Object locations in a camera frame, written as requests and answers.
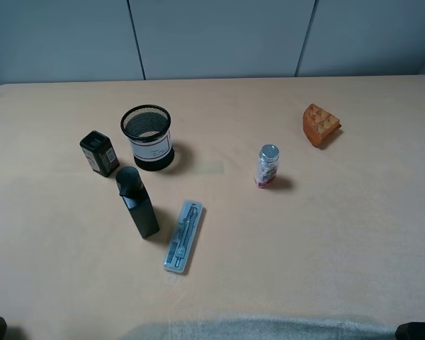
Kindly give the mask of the clear candy bottle silver cap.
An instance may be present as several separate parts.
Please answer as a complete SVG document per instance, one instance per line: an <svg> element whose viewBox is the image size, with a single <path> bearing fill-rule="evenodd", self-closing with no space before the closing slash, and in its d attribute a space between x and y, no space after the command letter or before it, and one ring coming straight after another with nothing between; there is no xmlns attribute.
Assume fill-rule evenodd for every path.
<svg viewBox="0 0 425 340"><path fill-rule="evenodd" d="M255 183L259 188L263 188L275 179L278 171L279 158L279 148L274 144L265 144L261 148L254 177Z"/></svg>

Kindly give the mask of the orange waffle slice toy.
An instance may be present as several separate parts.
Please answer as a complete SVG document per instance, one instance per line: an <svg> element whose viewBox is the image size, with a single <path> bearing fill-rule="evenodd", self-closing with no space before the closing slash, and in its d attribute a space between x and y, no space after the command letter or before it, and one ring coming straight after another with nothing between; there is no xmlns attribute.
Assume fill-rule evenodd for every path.
<svg viewBox="0 0 425 340"><path fill-rule="evenodd" d="M311 103L302 116L302 128L314 147L322 144L341 128L340 120L325 109Z"/></svg>

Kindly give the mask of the black spray bottle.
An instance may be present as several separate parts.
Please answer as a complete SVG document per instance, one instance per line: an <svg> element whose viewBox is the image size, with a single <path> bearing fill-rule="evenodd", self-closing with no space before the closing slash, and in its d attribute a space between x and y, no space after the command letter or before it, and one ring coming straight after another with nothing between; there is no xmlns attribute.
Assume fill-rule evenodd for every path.
<svg viewBox="0 0 425 340"><path fill-rule="evenodd" d="M124 166L117 172L115 181L141 237L146 239L156 234L160 230L159 223L139 171L132 166Z"/></svg>

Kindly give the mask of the black mesh pen holder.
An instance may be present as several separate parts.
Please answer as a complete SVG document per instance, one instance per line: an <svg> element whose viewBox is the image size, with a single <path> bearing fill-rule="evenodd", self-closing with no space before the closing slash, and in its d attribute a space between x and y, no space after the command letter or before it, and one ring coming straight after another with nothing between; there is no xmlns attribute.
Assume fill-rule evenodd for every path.
<svg viewBox="0 0 425 340"><path fill-rule="evenodd" d="M136 165L145 171L160 171L174 160L171 116L161 106L145 104L131 108L120 121Z"/></svg>

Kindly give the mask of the black chewing gum box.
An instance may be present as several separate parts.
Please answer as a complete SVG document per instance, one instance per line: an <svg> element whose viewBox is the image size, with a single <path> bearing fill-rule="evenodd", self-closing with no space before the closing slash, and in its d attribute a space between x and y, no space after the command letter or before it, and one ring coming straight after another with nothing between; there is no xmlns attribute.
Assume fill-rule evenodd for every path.
<svg viewBox="0 0 425 340"><path fill-rule="evenodd" d="M79 146L92 170L103 177L109 177L120 166L111 140L96 130L85 136Z"/></svg>

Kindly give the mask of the black right base corner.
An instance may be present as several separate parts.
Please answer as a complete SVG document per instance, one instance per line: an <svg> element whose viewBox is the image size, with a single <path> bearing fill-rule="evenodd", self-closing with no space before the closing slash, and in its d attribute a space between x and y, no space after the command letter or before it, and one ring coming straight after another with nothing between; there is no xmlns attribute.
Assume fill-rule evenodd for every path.
<svg viewBox="0 0 425 340"><path fill-rule="evenodd" d="M425 322L409 322L398 326L396 340L425 340Z"/></svg>

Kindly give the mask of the clear compass case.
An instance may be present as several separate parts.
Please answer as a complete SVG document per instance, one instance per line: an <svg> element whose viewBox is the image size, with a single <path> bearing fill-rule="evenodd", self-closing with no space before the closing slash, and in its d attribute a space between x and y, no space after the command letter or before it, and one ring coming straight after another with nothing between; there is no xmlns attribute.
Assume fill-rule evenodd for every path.
<svg viewBox="0 0 425 340"><path fill-rule="evenodd" d="M183 203L164 258L165 271L177 274L186 271L202 214L202 203L193 200Z"/></svg>

